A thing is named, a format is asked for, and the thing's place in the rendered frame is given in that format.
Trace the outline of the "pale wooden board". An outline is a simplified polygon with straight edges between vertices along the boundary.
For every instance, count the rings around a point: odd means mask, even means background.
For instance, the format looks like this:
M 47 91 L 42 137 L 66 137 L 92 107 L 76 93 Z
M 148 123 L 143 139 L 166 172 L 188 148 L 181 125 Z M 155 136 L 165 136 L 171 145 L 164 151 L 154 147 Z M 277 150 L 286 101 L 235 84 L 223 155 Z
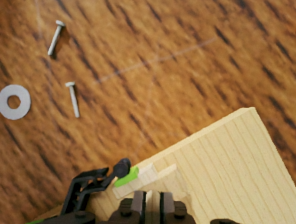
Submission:
M 93 213 L 95 222 L 108 221 L 117 199 L 175 163 L 190 190 L 178 201 L 196 224 L 215 218 L 296 224 L 296 187 L 254 107 L 241 108 L 137 164 L 138 177 L 119 188 L 116 177 L 105 191 L 90 194 L 85 212 Z

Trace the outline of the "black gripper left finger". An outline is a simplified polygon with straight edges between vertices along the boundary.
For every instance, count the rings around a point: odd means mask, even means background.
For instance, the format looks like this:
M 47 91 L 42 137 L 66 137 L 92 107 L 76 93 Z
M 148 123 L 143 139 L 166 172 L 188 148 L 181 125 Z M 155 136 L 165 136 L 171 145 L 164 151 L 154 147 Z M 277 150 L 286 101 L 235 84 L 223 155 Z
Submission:
M 77 211 L 35 224 L 145 224 L 146 191 L 135 190 L 133 198 L 120 201 L 118 209 L 108 221 L 95 222 L 93 213 Z

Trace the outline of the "grey flat washer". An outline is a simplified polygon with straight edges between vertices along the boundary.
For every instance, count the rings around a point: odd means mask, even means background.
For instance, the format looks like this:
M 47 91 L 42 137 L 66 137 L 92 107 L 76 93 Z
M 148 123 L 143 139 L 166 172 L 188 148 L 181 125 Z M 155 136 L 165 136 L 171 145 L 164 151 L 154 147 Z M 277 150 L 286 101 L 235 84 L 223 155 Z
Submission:
M 8 99 L 12 95 L 19 96 L 21 104 L 17 109 L 8 106 Z M 9 85 L 0 92 L 0 112 L 8 119 L 20 119 L 24 117 L 31 107 L 31 98 L 28 91 L 20 85 Z

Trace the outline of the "black and green spring clamp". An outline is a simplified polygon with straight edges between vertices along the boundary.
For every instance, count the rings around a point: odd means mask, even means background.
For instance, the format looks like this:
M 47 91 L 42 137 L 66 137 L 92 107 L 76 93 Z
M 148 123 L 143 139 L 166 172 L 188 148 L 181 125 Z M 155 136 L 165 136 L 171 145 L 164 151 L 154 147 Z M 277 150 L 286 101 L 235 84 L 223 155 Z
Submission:
M 105 191 L 112 180 L 116 177 L 117 179 L 114 182 L 116 188 L 119 188 L 126 183 L 136 179 L 139 174 L 139 168 L 137 165 L 132 168 L 131 166 L 132 163 L 130 159 L 122 158 L 113 167 L 113 172 L 109 176 L 107 176 L 107 172 L 110 170 L 109 167 L 84 171 L 80 173 L 71 181 L 60 216 L 77 211 L 85 211 L 90 194 L 94 192 Z M 98 181 L 98 178 L 103 178 L 103 180 Z M 88 180 L 93 180 L 93 182 L 88 184 Z M 85 188 L 80 191 L 80 188 L 82 187 Z M 80 196 L 79 200 L 77 200 L 78 196 Z M 76 208 L 73 208 L 74 206 L 76 206 Z

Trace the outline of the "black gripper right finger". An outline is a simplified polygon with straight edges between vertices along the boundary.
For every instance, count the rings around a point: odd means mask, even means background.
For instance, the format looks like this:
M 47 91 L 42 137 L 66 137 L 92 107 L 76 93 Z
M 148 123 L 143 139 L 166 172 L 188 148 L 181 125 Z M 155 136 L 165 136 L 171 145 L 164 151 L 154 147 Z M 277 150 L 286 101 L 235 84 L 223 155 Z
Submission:
M 173 201 L 172 192 L 160 192 L 159 224 L 196 224 L 196 222 L 194 220 L 194 217 L 188 214 L 186 204 L 184 202 L 175 201 L 175 200 Z M 212 219 L 210 221 L 210 224 L 241 224 L 241 223 L 236 222 L 234 220 L 230 220 L 228 218 L 217 218 L 217 219 Z

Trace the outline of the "small grey nail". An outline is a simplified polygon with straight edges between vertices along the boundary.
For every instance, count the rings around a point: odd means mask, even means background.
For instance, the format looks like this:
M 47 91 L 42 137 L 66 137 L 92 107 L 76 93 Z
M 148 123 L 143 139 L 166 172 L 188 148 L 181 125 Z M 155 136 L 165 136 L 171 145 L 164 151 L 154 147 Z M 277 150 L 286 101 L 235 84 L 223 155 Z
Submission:
M 69 86 L 70 89 L 70 94 L 71 94 L 71 98 L 72 98 L 72 102 L 73 102 L 73 106 L 74 106 L 74 110 L 75 110 L 75 115 L 76 117 L 79 117 L 79 110 L 78 110 L 78 106 L 77 106 L 77 102 L 76 102 L 76 98 L 75 98 L 75 93 L 74 93 L 74 89 L 73 89 L 73 85 L 75 85 L 75 82 L 69 82 L 65 84 L 66 87 Z
M 48 52 L 49 55 L 52 55 L 52 53 L 53 53 L 53 50 L 54 50 L 54 47 L 55 47 L 55 44 L 57 42 L 57 39 L 58 39 L 58 36 L 59 36 L 59 33 L 61 31 L 62 26 L 65 27 L 65 25 L 66 25 L 65 23 L 63 23 L 61 21 L 58 21 L 58 20 L 57 20 L 56 24 L 58 24 L 58 27 L 57 27 L 56 33 L 54 35 L 52 44 L 51 44 L 49 52 Z

